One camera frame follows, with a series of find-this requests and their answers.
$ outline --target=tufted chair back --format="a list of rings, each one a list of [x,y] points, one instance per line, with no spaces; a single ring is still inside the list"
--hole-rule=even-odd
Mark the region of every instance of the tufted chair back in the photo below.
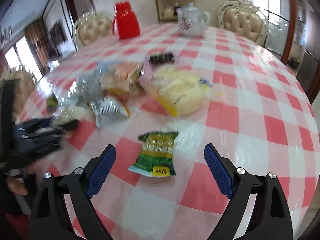
[[[219,28],[238,33],[262,45],[267,35],[266,20],[257,12],[259,8],[247,0],[229,1],[219,9]]]
[[[111,22],[111,16],[106,13],[88,11],[75,22],[72,39],[79,47],[87,46],[101,37],[108,36]]]

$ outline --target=table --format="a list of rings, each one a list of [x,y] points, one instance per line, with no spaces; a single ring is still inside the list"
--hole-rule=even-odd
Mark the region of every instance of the table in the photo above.
[[[97,129],[93,122],[82,121],[60,151],[36,164],[38,174],[70,173],[113,144],[116,162],[92,198],[112,237],[207,239],[228,203],[204,161],[204,146],[213,143],[236,167],[256,175],[277,174],[295,231],[320,174],[316,121],[290,71],[266,49],[237,34],[210,27],[203,38],[185,38],[178,35],[177,24],[166,24],[143,28],[134,39],[103,38],[44,77],[20,119],[46,115],[45,98],[52,91],[67,91],[97,61],[141,60],[165,50],[179,55],[182,68],[213,82],[210,102],[176,121],[152,98],[143,97],[130,107],[132,117],[114,126]],[[128,171],[141,149],[137,135],[163,128],[180,132],[173,159],[177,175],[157,179]],[[74,228],[82,234],[70,198],[66,202]],[[236,236],[245,232],[253,204],[252,196]]]

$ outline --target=red thermos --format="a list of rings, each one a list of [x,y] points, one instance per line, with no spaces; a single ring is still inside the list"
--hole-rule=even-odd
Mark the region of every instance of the red thermos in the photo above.
[[[115,13],[111,26],[112,34],[114,34],[114,28],[116,27],[120,40],[140,35],[138,20],[128,1],[116,3]]]

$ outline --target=white teapot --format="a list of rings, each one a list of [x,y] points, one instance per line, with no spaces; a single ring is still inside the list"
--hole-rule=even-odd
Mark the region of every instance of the white teapot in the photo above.
[[[186,36],[201,36],[210,22],[210,13],[199,11],[193,3],[177,8],[177,14],[180,31]]]

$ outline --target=curtain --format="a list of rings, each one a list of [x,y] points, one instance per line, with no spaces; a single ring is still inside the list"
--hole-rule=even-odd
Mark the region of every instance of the curtain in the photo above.
[[[9,67],[9,64],[7,62],[7,59],[5,58],[5,55],[1,50],[0,51],[0,73],[2,73],[8,67]]]
[[[51,50],[48,34],[42,18],[39,18],[29,24],[24,29],[24,34],[29,48],[35,58],[42,76],[49,72],[47,67],[48,52]]]

